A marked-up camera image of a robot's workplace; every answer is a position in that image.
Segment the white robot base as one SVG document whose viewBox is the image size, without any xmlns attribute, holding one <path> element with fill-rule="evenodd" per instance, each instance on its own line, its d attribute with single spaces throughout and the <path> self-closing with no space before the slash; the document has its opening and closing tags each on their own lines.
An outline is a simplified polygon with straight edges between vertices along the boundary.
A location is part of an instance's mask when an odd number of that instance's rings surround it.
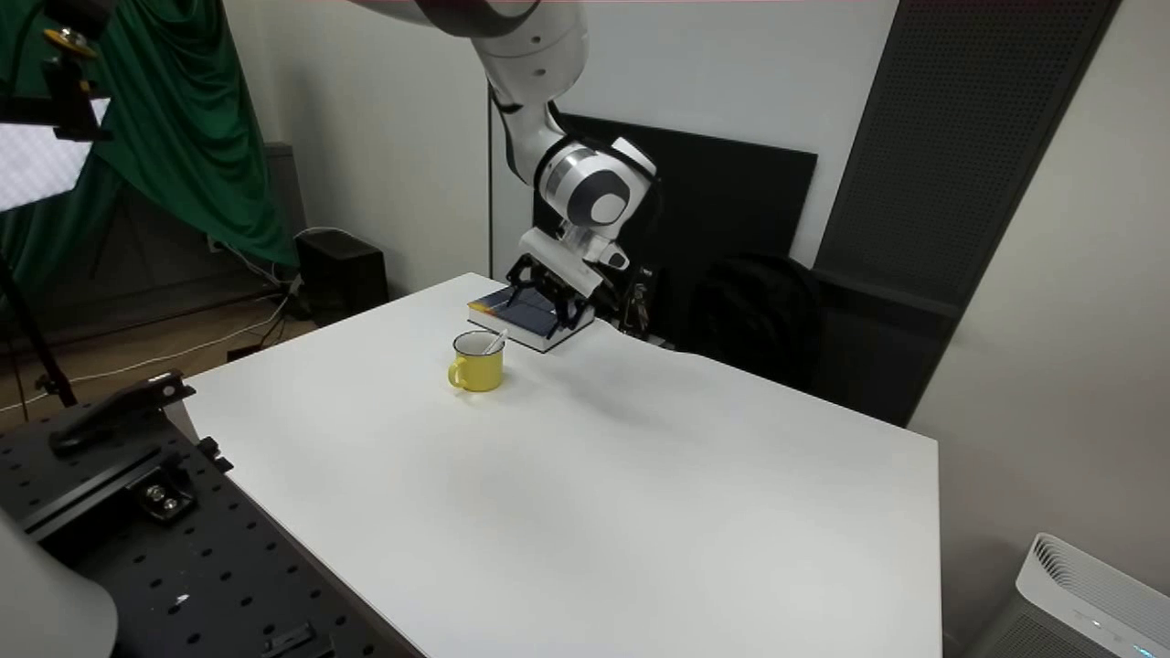
<svg viewBox="0 0 1170 658">
<path fill-rule="evenodd" d="M 111 658 L 115 595 L 0 516 L 0 658 Z"/>
</svg>

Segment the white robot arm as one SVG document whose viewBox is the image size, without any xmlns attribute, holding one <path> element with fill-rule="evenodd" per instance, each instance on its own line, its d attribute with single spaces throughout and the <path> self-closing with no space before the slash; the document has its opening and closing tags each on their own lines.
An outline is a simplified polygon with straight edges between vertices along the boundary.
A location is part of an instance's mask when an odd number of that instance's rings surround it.
<svg viewBox="0 0 1170 658">
<path fill-rule="evenodd" d="M 560 232 L 532 228 L 510 270 L 516 293 L 551 298 L 565 327 L 578 309 L 623 320 L 629 254 L 623 228 L 639 214 L 660 180 L 656 160 L 629 141 L 593 148 L 571 136 L 555 100 L 585 75 L 585 20 L 578 0 L 354 0 L 378 14 L 463 36 L 485 75 L 490 104 L 504 125 L 504 159 L 555 216 Z"/>
</svg>

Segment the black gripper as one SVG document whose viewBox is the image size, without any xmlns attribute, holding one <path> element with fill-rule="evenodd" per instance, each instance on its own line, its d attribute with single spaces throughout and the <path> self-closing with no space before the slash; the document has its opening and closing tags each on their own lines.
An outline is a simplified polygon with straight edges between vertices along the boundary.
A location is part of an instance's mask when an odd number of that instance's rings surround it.
<svg viewBox="0 0 1170 658">
<path fill-rule="evenodd" d="M 555 304 L 555 320 L 565 328 L 585 328 L 593 323 L 589 300 L 607 287 L 607 278 L 589 261 L 589 244 L 583 238 L 551 238 L 543 228 L 532 228 L 519 238 L 519 261 L 510 270 L 504 311 L 523 304 L 533 287 L 571 293 Z"/>
</svg>

